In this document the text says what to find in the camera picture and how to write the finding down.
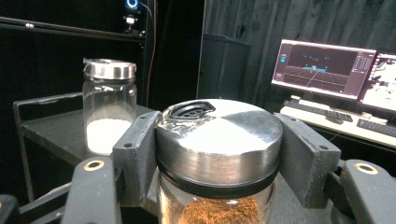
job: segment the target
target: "metal lid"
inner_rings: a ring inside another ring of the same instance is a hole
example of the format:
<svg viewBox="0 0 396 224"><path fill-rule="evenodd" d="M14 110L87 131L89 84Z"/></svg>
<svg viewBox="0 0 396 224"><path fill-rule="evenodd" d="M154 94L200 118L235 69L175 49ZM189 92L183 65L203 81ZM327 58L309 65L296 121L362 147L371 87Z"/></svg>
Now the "metal lid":
<svg viewBox="0 0 396 224"><path fill-rule="evenodd" d="M102 79L132 79L136 72L135 63L109 59L84 59L84 74Z"/></svg>
<svg viewBox="0 0 396 224"><path fill-rule="evenodd" d="M187 192L243 197L274 181L282 126L269 112L229 100L173 105L156 126L161 172Z"/></svg>

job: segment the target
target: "white powder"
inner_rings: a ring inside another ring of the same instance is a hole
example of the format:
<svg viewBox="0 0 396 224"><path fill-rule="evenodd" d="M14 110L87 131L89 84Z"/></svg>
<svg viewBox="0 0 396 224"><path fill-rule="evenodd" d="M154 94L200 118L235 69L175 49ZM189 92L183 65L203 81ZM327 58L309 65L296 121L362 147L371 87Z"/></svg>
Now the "white powder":
<svg viewBox="0 0 396 224"><path fill-rule="evenodd" d="M87 126L88 149L93 153L110 155L131 122L122 119L99 119Z"/></svg>

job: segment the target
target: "desk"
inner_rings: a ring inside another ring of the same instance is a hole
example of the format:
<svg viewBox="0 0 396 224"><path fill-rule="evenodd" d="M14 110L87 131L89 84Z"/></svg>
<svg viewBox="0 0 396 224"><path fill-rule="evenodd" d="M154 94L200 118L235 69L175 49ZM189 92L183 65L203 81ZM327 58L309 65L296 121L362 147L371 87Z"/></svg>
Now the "desk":
<svg viewBox="0 0 396 224"><path fill-rule="evenodd" d="M307 124L315 125L327 130L332 130L337 133L345 133L347 135L358 137L360 139L364 139L370 142L384 145L386 147L393 147L393 150L396 152L395 137L391 137L382 133L375 133L369 130L365 130L363 128L359 128L357 126L357 123L359 119L363 119L362 116L360 116L359 114L350 113L346 111L341 111L341 110L337 110L337 111L341 113L349 114L352 117L353 121L352 122L344 121L343 124L336 124L326 120L326 118L323 115L306 112L288 106L284 106L280 110L280 113L300 119Z"/></svg>
<svg viewBox="0 0 396 224"><path fill-rule="evenodd" d="M396 177L396 138L359 128L356 124L360 115L348 113L353 122L344 121L343 124L336 124L326 120L322 115L288 106L284 106L280 113L305 122L339 147L342 151L342 160L369 161L382 166L390 175Z"/></svg>

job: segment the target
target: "monitor screen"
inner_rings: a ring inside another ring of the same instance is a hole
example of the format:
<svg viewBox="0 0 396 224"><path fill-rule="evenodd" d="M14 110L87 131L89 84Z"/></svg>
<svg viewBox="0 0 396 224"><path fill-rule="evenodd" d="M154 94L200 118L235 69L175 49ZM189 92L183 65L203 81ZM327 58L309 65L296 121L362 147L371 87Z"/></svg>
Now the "monitor screen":
<svg viewBox="0 0 396 224"><path fill-rule="evenodd" d="M396 111L396 53L378 52L375 55L360 102Z"/></svg>
<svg viewBox="0 0 396 224"><path fill-rule="evenodd" d="M374 49L282 40L272 84L357 100Z"/></svg>

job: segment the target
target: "black wall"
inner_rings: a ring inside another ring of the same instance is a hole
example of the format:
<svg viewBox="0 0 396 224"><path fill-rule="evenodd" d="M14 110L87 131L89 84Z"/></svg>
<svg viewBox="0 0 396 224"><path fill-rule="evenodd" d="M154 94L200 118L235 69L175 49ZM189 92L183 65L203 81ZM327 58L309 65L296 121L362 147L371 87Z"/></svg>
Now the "black wall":
<svg viewBox="0 0 396 224"><path fill-rule="evenodd" d="M122 0L0 1L0 17L117 34L122 34L125 28L124 14ZM142 20L137 26L141 28L144 25ZM45 34L0 26L0 194L16 195L20 204L27 203L12 111L15 101L81 91L84 57L137 63L136 83L140 85L144 74L144 69L139 67L142 55L143 50L133 42L95 36Z"/></svg>

